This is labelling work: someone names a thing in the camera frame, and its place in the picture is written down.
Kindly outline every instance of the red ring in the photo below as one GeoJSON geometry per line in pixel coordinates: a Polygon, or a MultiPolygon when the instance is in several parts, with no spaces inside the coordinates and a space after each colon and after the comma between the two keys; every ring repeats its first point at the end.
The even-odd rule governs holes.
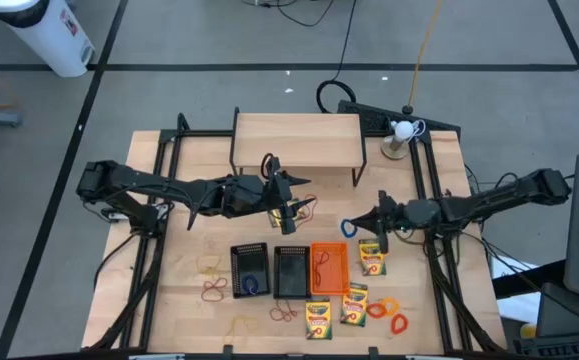
{"type": "Polygon", "coordinates": [[[396,314],[396,316],[394,316],[393,319],[391,319],[391,332],[394,335],[398,335],[401,332],[407,330],[407,327],[409,327],[409,320],[407,319],[406,316],[402,314],[396,314]],[[398,321],[398,319],[402,319],[403,324],[400,328],[396,329],[396,322],[398,321]]]}
{"type": "Polygon", "coordinates": [[[369,316],[371,316],[374,319],[380,319],[381,317],[387,314],[387,308],[385,308],[385,306],[382,305],[381,303],[370,304],[369,306],[367,306],[367,314],[369,314],[369,316]],[[371,310],[376,307],[380,309],[380,312],[378,314],[374,314],[373,312],[371,312],[371,310]]]}

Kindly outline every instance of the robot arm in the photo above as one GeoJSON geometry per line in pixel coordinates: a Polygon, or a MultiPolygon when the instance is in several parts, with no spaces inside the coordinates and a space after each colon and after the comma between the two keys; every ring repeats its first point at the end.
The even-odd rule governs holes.
{"type": "Polygon", "coordinates": [[[386,234],[395,230],[434,229],[439,234],[460,232],[472,221],[527,203],[562,204],[571,189],[560,171],[541,169],[516,181],[474,196],[396,203],[385,191],[378,192],[378,206],[350,220],[351,224],[378,236],[380,251],[388,253],[386,234]]]}
{"type": "Polygon", "coordinates": [[[290,187],[309,182],[280,171],[280,160],[271,154],[265,156],[266,182],[256,175],[227,175],[211,180],[190,182],[169,179],[136,171],[114,161],[87,163],[76,193],[84,202],[104,201],[129,218],[132,231],[157,231],[158,209],[143,205],[127,194],[132,191],[183,203],[191,210],[187,229],[191,229],[197,214],[240,217],[278,209],[283,234],[296,230],[293,217],[298,209],[313,199],[293,205],[290,187]]]}

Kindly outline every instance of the black plastic tray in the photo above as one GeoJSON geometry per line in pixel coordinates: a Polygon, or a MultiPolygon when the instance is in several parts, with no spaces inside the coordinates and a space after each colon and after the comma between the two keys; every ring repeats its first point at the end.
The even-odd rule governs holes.
{"type": "Polygon", "coordinates": [[[231,247],[231,277],[233,297],[266,295],[269,290],[269,257],[267,244],[247,244],[231,247]]]}
{"type": "Polygon", "coordinates": [[[275,299],[309,299],[309,247],[276,246],[274,248],[275,299]]]}

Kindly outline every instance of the orange plastic ring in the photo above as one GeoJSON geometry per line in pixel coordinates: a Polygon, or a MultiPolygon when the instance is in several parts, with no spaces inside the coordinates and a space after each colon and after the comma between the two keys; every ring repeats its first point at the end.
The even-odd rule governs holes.
{"type": "Polygon", "coordinates": [[[380,303],[385,309],[387,309],[387,304],[391,304],[391,309],[387,309],[387,315],[389,316],[395,314],[400,309],[400,303],[394,298],[384,298],[380,300],[380,303]]]}
{"type": "Polygon", "coordinates": [[[409,327],[409,320],[407,319],[406,316],[402,315],[402,314],[397,314],[396,316],[393,317],[393,319],[391,319],[391,332],[394,335],[398,335],[401,332],[407,330],[407,327],[409,327]],[[396,322],[398,321],[398,319],[402,319],[402,326],[396,329],[396,322]]]}
{"type": "Polygon", "coordinates": [[[369,316],[371,316],[374,319],[380,319],[381,317],[387,314],[387,309],[381,303],[374,303],[367,306],[367,314],[369,314],[369,316]],[[372,311],[375,308],[378,308],[380,312],[377,314],[373,313],[372,311]]]}

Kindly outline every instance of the orange plastic tray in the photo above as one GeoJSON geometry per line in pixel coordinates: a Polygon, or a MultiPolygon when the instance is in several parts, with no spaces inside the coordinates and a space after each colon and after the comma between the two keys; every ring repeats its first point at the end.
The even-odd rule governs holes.
{"type": "Polygon", "coordinates": [[[313,295],[349,293],[347,243],[312,243],[310,270],[313,295]]]}

